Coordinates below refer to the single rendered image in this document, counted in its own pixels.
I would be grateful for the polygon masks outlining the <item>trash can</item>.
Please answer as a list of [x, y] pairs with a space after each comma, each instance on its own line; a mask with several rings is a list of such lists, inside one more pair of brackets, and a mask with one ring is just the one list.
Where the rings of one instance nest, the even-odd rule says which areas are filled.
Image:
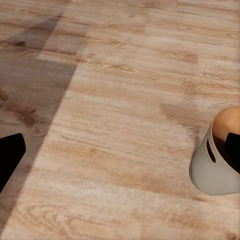
[[189, 166], [192, 183], [204, 194], [240, 194], [240, 173], [224, 149], [229, 133], [240, 135], [240, 105], [216, 114]]

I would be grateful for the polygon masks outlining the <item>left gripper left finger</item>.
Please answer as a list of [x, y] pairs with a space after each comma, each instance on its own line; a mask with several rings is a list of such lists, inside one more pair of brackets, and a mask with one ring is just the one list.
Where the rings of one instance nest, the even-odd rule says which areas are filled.
[[26, 153], [22, 133], [0, 138], [0, 193]]

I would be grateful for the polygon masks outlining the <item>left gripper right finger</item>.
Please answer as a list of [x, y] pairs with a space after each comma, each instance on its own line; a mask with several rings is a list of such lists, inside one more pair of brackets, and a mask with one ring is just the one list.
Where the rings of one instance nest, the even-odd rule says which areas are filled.
[[227, 135], [224, 151], [240, 173], [240, 135], [229, 133]]

